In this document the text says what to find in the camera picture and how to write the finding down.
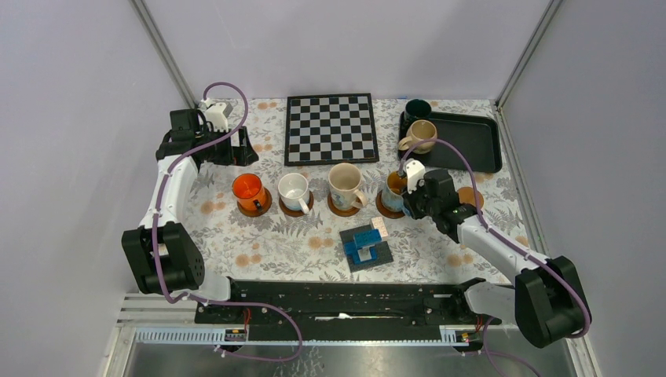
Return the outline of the light orange coaster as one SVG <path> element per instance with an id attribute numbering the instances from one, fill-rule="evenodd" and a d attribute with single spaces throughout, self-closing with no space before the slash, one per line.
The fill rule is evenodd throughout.
<path id="1" fill-rule="evenodd" d="M 485 203 L 483 195 L 471 186 L 464 186 L 457 191 L 459 201 L 462 204 L 474 205 L 477 209 L 482 209 Z"/>

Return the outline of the blue mug yellow inside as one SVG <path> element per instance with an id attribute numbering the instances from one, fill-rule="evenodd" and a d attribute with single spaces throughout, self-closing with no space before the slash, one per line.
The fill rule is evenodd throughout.
<path id="1" fill-rule="evenodd" d="M 401 196 L 407 186 L 407 179 L 394 171 L 390 173 L 380 192 L 379 202 L 383 208 L 391 213 L 404 214 L 404 199 Z"/>

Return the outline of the brown wooden ringed coaster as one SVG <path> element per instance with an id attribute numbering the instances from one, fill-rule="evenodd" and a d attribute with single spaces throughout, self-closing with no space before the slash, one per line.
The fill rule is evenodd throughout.
<path id="1" fill-rule="evenodd" d="M 375 198 L 375 206 L 376 206 L 377 210 L 379 211 L 379 213 L 383 217 L 389 218 L 389 219 L 399 219 L 399 218 L 403 218 L 405 216 L 405 214 L 402 211 L 395 212 L 395 211 L 391 211 L 391 210 L 388 210 L 387 208 L 385 208 L 382 204 L 381 198 L 382 198 L 382 192 L 379 191 L 377 193 L 376 198 Z"/>
<path id="2" fill-rule="evenodd" d="M 249 218 L 256 218 L 265 214 L 273 205 L 272 194 L 267 188 L 264 188 L 264 198 L 264 203 L 262 203 L 259 199 L 253 199 L 254 207 L 251 209 L 244 207 L 241 201 L 237 201 L 236 205 L 242 215 Z"/>
<path id="3" fill-rule="evenodd" d="M 313 195 L 312 191 L 309 191 L 309 197 L 308 197 L 307 211 L 306 212 L 303 212 L 302 209 L 292 210 L 291 208 L 286 206 L 286 204 L 284 203 L 282 198 L 279 199 L 280 209 L 284 212 L 285 215 L 293 217 L 293 218 L 298 218 L 298 217 L 307 215 L 313 209 L 314 203 L 315 203 L 315 200 L 314 200 L 314 195 Z"/>
<path id="4" fill-rule="evenodd" d="M 333 199 L 332 199 L 331 194 L 328 194 L 328 196 L 327 196 L 327 205 L 328 205 L 329 210 L 330 210 L 333 214 L 335 214 L 335 215 L 337 215 L 337 216 L 339 216 L 339 217 L 350 217 L 350 216 L 353 216 L 353 215 L 357 214 L 357 213 L 360 211 L 360 209 L 359 209 L 358 207 L 355 207 L 355 206 L 352 206 L 352 207 L 351 207 L 350 209 L 348 209 L 348 210 L 340 210 L 340 209 L 338 209 L 338 208 L 334 205 L 334 202 L 333 202 Z"/>

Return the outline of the beige round mug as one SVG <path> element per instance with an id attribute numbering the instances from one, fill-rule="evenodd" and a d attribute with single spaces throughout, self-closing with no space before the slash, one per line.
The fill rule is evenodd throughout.
<path id="1" fill-rule="evenodd" d="M 397 148 L 399 151 L 407 151 L 417 142 L 428 139 L 437 139 L 437 127 L 428 120 L 420 119 L 408 128 L 406 136 L 399 141 Z M 434 146 L 435 142 L 424 143 L 416 147 L 412 152 L 421 155 L 427 154 Z"/>

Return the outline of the black cup tray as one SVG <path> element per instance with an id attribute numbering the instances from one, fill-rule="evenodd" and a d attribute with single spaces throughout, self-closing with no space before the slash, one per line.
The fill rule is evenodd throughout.
<path id="1" fill-rule="evenodd" d="M 497 122 L 489 117 L 431 112 L 429 121 L 438 133 L 438 138 L 458 149 L 472 171 L 494 174 L 503 167 L 500 134 Z M 449 170 L 465 170 L 462 160 L 448 147 L 436 144 L 426 154 L 412 153 L 426 167 Z"/>

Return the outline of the orange mug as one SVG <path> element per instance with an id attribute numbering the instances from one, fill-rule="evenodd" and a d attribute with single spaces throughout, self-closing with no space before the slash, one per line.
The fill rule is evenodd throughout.
<path id="1" fill-rule="evenodd" d="M 264 203 L 264 185 L 255 174 L 241 174 L 232 183 L 232 192 L 237 201 L 246 208 L 253 208 L 253 199 Z"/>

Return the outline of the cream tall mug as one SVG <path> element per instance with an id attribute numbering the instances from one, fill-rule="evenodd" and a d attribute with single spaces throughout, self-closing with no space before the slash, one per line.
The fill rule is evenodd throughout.
<path id="1" fill-rule="evenodd" d="M 332 206 L 338 211 L 352 211 L 366 207 L 368 198 L 360 190 L 362 181 L 360 169 L 353 164 L 334 165 L 328 173 Z"/>

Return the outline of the white mug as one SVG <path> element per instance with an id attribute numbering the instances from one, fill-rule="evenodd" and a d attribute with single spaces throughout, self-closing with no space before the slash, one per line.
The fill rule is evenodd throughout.
<path id="1" fill-rule="evenodd" d="M 288 210 L 300 211 L 303 214 L 310 212 L 309 184 L 303 175 L 285 174 L 279 180 L 277 188 L 282 204 Z"/>

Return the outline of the black white chessboard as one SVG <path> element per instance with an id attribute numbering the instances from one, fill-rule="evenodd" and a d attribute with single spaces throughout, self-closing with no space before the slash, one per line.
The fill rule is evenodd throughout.
<path id="1" fill-rule="evenodd" d="M 286 112 L 285 166 L 379 161 L 370 93 L 291 96 Z"/>

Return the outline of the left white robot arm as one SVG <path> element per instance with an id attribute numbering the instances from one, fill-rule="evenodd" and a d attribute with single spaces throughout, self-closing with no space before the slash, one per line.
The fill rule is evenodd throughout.
<path id="1" fill-rule="evenodd" d="M 258 161 L 247 128 L 231 128 L 230 104 L 203 111 L 170 112 L 170 130 L 156 151 L 158 179 L 139 226 L 126 230 L 122 248 L 141 293 L 163 295 L 169 302 L 196 296 L 226 323 L 243 315 L 242 299 L 232 282 L 206 268 L 203 256 L 184 227 L 189 194 L 203 163 L 245 167 Z"/>

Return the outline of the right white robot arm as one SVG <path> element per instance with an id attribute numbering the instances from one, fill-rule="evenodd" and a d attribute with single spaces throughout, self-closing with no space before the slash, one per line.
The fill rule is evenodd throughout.
<path id="1" fill-rule="evenodd" d="M 437 230 L 482 256 L 510 279 L 510 286 L 481 278 L 462 284 L 450 303 L 455 320 L 469 324 L 480 314 L 516 324 L 533 346 L 544 348 L 560 339 L 581 337 L 591 325 L 591 311 L 571 260 L 549 258 L 511 240 L 461 203 L 448 171 L 427 171 L 415 161 L 399 170 L 406 186 L 404 208 L 414 219 L 429 218 Z"/>

